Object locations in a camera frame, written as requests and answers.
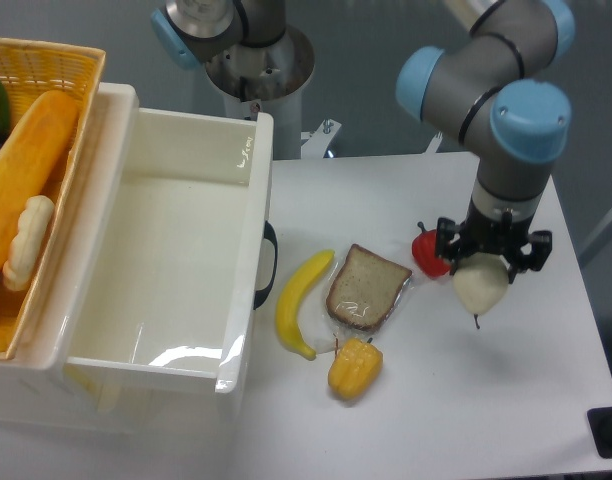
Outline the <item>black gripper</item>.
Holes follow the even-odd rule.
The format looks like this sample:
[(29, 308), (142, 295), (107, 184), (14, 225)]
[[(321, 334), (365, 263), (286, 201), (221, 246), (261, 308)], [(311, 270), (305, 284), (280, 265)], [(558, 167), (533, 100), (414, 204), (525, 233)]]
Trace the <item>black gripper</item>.
[(503, 256), (508, 262), (510, 284), (518, 274), (528, 270), (539, 272), (553, 247), (552, 232), (539, 230), (529, 234), (533, 216), (521, 221), (492, 220), (477, 209), (470, 209), (462, 225), (439, 217), (436, 224), (434, 256), (453, 274), (458, 261), (476, 253)]

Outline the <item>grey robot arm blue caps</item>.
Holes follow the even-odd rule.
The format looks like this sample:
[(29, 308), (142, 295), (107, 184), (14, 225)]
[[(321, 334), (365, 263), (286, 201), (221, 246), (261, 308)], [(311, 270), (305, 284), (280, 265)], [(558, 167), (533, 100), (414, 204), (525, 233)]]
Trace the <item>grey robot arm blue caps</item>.
[[(563, 1), (452, 1), (449, 8), (469, 43), (454, 54), (418, 49), (395, 85), (409, 115), (479, 160), (467, 216), (438, 220), (433, 255), (458, 271), (491, 254), (514, 278), (540, 270), (552, 250), (551, 233), (530, 225), (566, 145), (571, 105), (535, 75), (568, 51), (575, 20)], [(284, 154), (296, 152), (301, 93), (315, 57), (308, 38), (287, 23), (283, 2), (168, 1), (151, 25), (180, 67), (204, 67), (230, 116), (285, 118)]]

